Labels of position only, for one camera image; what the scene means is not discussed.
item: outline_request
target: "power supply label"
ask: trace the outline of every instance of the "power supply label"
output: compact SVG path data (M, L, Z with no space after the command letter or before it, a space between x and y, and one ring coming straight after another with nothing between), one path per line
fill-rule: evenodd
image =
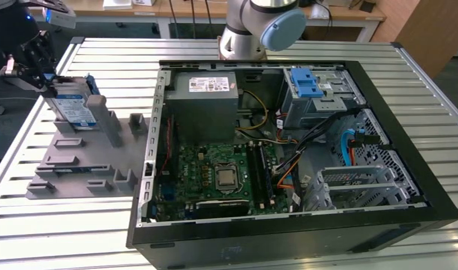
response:
M228 77L190 78L189 92L225 92L229 89Z
M80 127L80 129L96 125L96 119L91 110L84 106L85 100L80 94L59 94L55 98L55 103L72 125Z

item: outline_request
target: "circuit board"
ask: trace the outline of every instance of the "circuit board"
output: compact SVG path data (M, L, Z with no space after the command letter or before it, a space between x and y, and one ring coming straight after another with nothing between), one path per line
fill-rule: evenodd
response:
M254 203L246 147L244 144L180 147L178 176L174 189L170 189L174 194L170 200L177 203L165 203L165 215L170 220L190 219L188 207L192 206L184 203L190 201L248 200L248 215L288 212L285 193L273 195L273 204L266 207ZM277 163L276 149L270 143L261 148L270 170Z

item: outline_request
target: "floor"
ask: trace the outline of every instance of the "floor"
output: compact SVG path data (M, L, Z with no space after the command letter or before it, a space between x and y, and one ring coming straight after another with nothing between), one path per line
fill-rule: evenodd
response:
M53 30L51 25L43 25L44 30ZM190 38L193 35L192 26L180 26L181 38ZM53 43L56 55L60 57L73 36L98 37L98 38L158 38L158 34L152 32L152 25L148 24L124 24L118 28L109 23L79 23L77 29L64 29L55 33ZM222 27L214 29L216 34L221 34ZM206 25L197 27L197 37L208 38L209 29ZM449 96L458 107L458 57L453 58L443 71L434 79L437 85ZM27 114L33 106L37 94L32 91L23 91L0 80L0 103L5 107L5 112L0 115L0 159L12 143L20 126L25 120Z

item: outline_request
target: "blue drive bay latch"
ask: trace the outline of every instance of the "blue drive bay latch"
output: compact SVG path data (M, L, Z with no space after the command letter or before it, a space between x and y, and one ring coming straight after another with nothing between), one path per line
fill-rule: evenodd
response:
M317 78L308 68L290 69L292 80L298 90L298 97L324 97L318 89Z

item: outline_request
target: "gray 3d printed holder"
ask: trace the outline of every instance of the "gray 3d printed holder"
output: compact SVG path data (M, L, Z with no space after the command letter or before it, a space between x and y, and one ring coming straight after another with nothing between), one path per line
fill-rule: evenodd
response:
M97 130L75 130L56 121L59 132L27 187L28 199L132 196L141 178L148 122L142 114L117 119L105 97L91 95L87 107Z

